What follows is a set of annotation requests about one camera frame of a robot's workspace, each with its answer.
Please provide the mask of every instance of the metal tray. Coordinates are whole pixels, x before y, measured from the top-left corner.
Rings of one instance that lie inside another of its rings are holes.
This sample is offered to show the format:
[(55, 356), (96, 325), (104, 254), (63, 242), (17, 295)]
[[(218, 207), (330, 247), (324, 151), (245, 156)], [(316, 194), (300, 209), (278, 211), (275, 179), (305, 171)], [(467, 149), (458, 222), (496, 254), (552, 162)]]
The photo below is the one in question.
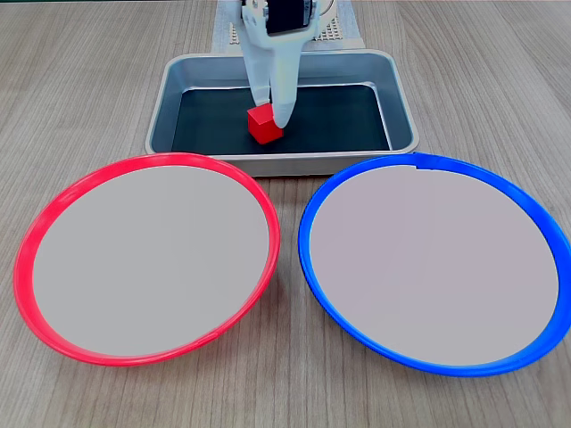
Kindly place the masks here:
[(197, 152), (253, 177), (275, 177), (331, 175), (418, 145), (401, 81), (386, 53), (304, 52), (299, 87), (283, 141), (260, 146), (247, 134), (245, 110), (253, 101), (243, 57), (179, 56), (164, 71), (146, 151)]

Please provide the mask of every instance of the red block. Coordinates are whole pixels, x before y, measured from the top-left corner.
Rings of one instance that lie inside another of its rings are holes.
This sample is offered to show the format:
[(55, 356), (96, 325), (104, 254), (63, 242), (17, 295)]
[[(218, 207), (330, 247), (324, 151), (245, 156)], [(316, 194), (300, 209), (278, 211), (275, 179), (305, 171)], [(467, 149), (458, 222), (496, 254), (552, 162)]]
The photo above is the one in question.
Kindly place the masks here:
[(267, 144), (284, 136), (284, 130), (274, 122), (271, 104), (263, 104), (248, 111), (248, 130), (260, 144)]

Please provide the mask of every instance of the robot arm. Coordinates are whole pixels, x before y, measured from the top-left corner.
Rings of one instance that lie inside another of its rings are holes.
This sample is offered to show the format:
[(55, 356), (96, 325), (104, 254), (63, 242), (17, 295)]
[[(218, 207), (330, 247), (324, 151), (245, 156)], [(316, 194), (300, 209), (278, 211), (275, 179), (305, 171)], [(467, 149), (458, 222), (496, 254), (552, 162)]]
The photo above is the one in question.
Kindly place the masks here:
[(240, 40), (256, 106), (269, 102), (284, 128), (297, 97), (303, 46), (329, 23), (335, 0), (237, 0), (232, 22)]

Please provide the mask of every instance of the blue rim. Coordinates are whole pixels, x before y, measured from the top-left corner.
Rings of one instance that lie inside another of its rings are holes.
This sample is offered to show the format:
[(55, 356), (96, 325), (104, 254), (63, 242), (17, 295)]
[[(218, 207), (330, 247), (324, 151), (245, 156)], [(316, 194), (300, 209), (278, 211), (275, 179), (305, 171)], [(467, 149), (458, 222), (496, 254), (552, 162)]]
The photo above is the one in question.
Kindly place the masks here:
[[(547, 241), (547, 244), (550, 246), (551, 253), (555, 260), (559, 276), (559, 295), (550, 322), (542, 333), (527, 347), (510, 357), (477, 366), (444, 366), (427, 363), (413, 358), (408, 358), (373, 342), (366, 335), (350, 325), (327, 300), (319, 286), (310, 258), (311, 226), (319, 207), (331, 192), (349, 178), (355, 177), (371, 169), (396, 165), (411, 165), (418, 169), (439, 169), (479, 179), (506, 194), (513, 202), (524, 210), (539, 227)], [(553, 348), (563, 340), (571, 326), (571, 247), (569, 246), (569, 242), (565, 237), (565, 234), (551, 215), (523, 190), (488, 170), (461, 160), (415, 152), (409, 154), (387, 155), (380, 158), (365, 160), (349, 167), (348, 169), (342, 170), (332, 176), (318, 189), (305, 208), (299, 229), (298, 251), (303, 273), (305, 274), (311, 291), (319, 304), (325, 309), (329, 316), (336, 321), (337, 324), (339, 324), (348, 334), (375, 352), (405, 366), (425, 372), (457, 377), (491, 376), (512, 372), (532, 364), (553, 350)]]

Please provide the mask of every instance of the wood grain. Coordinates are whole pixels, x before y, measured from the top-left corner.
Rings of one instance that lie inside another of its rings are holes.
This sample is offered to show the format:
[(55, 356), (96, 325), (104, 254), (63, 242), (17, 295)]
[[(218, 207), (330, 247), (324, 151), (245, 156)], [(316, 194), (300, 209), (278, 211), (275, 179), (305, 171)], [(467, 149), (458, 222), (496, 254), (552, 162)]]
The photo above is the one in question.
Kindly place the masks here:
[[(211, 0), (0, 4), (0, 426), (567, 427), (571, 338), (489, 379), (423, 374), (365, 349), (318, 305), (297, 227), (323, 178), (264, 179), (277, 273), (251, 313), (203, 349), (116, 369), (61, 357), (12, 296), (18, 245), (61, 190), (144, 152), (164, 65), (210, 51)], [(420, 149), (497, 172), (571, 236), (571, 4), (356, 2), (391, 54)]]

